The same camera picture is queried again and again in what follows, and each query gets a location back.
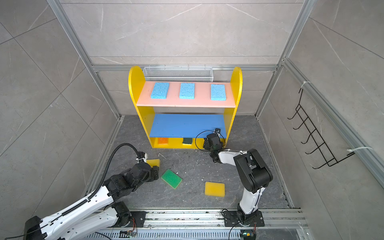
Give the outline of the dark green wavy sponge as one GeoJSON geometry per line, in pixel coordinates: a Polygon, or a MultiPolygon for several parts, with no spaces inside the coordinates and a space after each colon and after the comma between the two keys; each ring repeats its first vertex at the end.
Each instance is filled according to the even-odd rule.
{"type": "Polygon", "coordinates": [[[193,138],[183,138],[183,145],[191,145],[193,143],[193,138]]]}

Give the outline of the bright green yellow sponge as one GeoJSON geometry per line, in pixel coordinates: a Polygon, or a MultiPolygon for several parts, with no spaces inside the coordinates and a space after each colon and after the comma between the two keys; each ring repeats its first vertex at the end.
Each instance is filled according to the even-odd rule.
{"type": "Polygon", "coordinates": [[[177,174],[175,174],[169,169],[165,171],[165,173],[161,176],[161,179],[173,189],[176,189],[183,180],[181,177],[179,177],[177,174]]]}

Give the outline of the orange yellow sponge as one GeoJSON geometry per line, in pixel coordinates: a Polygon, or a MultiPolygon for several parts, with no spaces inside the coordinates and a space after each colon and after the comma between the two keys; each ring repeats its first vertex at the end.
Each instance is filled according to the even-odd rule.
{"type": "Polygon", "coordinates": [[[168,145],[169,139],[168,138],[158,138],[158,145],[168,145]]]}

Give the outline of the light blue sponge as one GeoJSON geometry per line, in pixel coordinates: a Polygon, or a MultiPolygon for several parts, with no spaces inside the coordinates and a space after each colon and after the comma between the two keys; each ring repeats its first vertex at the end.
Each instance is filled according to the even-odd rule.
{"type": "Polygon", "coordinates": [[[211,84],[211,100],[226,101],[226,86],[224,84],[211,84]]]}
{"type": "Polygon", "coordinates": [[[195,84],[181,83],[179,98],[184,100],[193,100],[195,98],[195,84]]]}
{"type": "Polygon", "coordinates": [[[160,99],[160,100],[166,99],[169,85],[170,85],[169,83],[165,83],[165,82],[155,83],[151,93],[151,99],[160,99]]]}

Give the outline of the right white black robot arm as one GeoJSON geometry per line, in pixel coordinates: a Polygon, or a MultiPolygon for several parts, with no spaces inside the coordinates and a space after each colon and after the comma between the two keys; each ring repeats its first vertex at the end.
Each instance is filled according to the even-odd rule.
{"type": "Polygon", "coordinates": [[[261,196],[273,180],[273,174],[262,156],[255,149],[234,151],[224,148],[218,133],[204,138],[204,151],[210,153],[213,162],[235,166],[244,186],[243,196],[237,206],[236,225],[248,226],[262,217],[258,205],[261,196]]]}

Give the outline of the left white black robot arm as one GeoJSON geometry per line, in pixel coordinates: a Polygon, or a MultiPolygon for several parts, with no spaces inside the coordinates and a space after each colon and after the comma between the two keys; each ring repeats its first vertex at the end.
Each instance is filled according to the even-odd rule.
{"type": "Polygon", "coordinates": [[[108,227],[124,227],[132,214],[120,198],[159,178],[159,166],[146,162],[105,180],[98,190],[50,216],[26,221],[25,240],[78,240],[108,227]]]}

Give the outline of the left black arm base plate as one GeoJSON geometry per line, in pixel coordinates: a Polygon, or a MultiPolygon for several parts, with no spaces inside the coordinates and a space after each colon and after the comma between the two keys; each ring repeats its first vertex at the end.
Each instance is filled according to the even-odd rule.
{"type": "Polygon", "coordinates": [[[129,218],[129,222],[126,225],[126,228],[133,228],[134,223],[136,224],[136,227],[143,228],[144,222],[146,219],[147,212],[145,211],[133,211],[131,212],[131,217],[129,218]]]}

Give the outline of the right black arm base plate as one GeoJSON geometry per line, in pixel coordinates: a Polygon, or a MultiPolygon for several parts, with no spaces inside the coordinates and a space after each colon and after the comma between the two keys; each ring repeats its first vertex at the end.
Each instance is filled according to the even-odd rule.
{"type": "Polygon", "coordinates": [[[254,213],[244,215],[240,210],[229,211],[224,209],[221,211],[221,215],[224,218],[226,227],[264,227],[264,217],[262,212],[256,210],[254,213]]]}

